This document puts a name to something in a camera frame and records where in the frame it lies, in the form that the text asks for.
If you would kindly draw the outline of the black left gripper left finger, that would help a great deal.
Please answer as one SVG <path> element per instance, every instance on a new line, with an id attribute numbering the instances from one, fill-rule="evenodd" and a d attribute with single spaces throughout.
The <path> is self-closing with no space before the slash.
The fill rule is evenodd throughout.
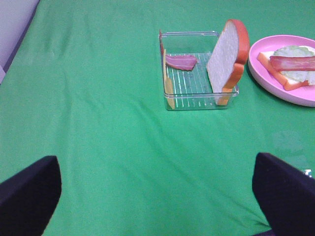
<path id="1" fill-rule="evenodd" d="M 41 236 L 62 193 L 56 156 L 45 156 L 0 184 L 0 234 Z"/>

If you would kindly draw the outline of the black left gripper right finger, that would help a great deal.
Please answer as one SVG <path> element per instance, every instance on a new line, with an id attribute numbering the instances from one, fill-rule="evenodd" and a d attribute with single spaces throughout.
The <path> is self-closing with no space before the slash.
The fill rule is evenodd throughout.
<path id="1" fill-rule="evenodd" d="M 315 234 L 315 180 L 278 157 L 256 156 L 252 191 L 277 236 Z"/>

